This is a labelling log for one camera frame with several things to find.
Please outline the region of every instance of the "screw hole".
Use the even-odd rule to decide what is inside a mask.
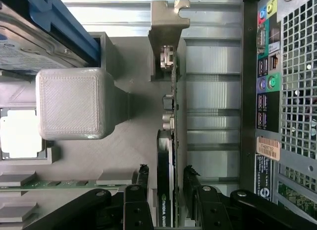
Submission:
[[[142,221],[137,221],[137,222],[134,223],[134,226],[139,227],[139,226],[141,226],[142,224],[143,224]]]
[[[104,196],[105,195],[105,192],[101,191],[101,192],[98,192],[96,193],[97,196]]]
[[[133,190],[133,191],[135,191],[135,190],[138,190],[139,187],[137,187],[137,186],[132,186],[130,189]]]
[[[221,226],[221,222],[220,222],[220,221],[214,222],[214,225],[215,225],[216,227],[219,227],[219,226]]]

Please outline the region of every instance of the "hard drive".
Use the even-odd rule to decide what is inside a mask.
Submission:
[[[100,44],[60,0],[0,0],[0,69],[100,65]]]

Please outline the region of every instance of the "metal bracket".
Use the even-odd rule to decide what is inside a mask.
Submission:
[[[165,52],[165,56],[162,56],[162,58],[168,57],[166,56],[168,54],[167,46],[172,46],[174,50],[177,50],[182,30],[190,25],[190,19],[181,18],[179,11],[182,8],[189,7],[189,0],[175,0],[174,8],[168,7],[167,1],[151,2],[151,29],[148,37],[157,62],[160,61],[161,52],[163,54]],[[164,60],[160,62],[171,66],[173,61]]]

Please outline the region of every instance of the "metal mesh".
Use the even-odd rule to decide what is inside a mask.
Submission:
[[[316,159],[317,0],[303,4],[282,23],[281,147]]]
[[[317,186],[316,186],[316,179],[312,178],[308,175],[304,175],[290,167],[285,167],[285,171],[281,172],[280,174],[284,175],[285,177],[295,181],[296,183],[314,191],[317,192]]]

